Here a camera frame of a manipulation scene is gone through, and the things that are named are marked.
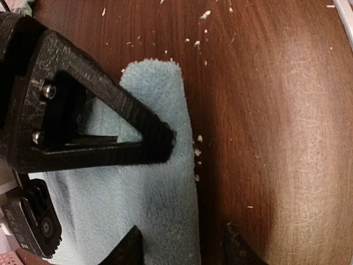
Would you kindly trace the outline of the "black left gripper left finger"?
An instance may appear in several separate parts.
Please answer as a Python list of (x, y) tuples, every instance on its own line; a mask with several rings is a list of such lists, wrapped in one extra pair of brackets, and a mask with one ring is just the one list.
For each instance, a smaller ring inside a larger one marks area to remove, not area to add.
[(143, 265), (143, 236), (135, 225), (99, 265)]

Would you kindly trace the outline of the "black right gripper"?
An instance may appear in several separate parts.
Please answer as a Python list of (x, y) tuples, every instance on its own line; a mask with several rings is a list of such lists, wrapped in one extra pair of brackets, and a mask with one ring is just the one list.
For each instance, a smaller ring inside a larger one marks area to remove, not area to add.
[[(80, 135), (87, 92), (141, 134)], [(1, 12), (1, 161), (16, 171), (91, 166), (91, 155), (169, 155), (174, 132), (100, 66), (30, 16)]]

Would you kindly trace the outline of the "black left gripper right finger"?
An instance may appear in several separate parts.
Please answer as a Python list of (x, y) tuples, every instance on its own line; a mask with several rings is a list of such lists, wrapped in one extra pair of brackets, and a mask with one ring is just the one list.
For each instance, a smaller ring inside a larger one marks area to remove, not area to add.
[(234, 223), (228, 223), (222, 236), (222, 264), (225, 265), (266, 265), (237, 231)]

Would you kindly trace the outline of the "light blue terry towel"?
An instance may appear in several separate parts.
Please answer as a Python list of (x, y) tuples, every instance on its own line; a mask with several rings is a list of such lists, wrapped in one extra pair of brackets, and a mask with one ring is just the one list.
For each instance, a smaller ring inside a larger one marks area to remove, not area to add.
[(37, 174), (62, 226), (52, 263), (99, 264), (137, 226), (145, 264), (200, 264), (194, 149), (181, 69), (175, 62), (132, 62), (120, 84), (175, 131), (173, 153), (162, 164)]

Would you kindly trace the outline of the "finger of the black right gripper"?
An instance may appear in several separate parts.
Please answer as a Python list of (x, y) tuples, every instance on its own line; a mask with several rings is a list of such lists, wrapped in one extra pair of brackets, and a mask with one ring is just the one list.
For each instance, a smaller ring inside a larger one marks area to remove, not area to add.
[(20, 173), (116, 165), (146, 165), (166, 162), (174, 148), (172, 141), (126, 142), (114, 145), (73, 146), (45, 151), (29, 144), (8, 147), (8, 164)]

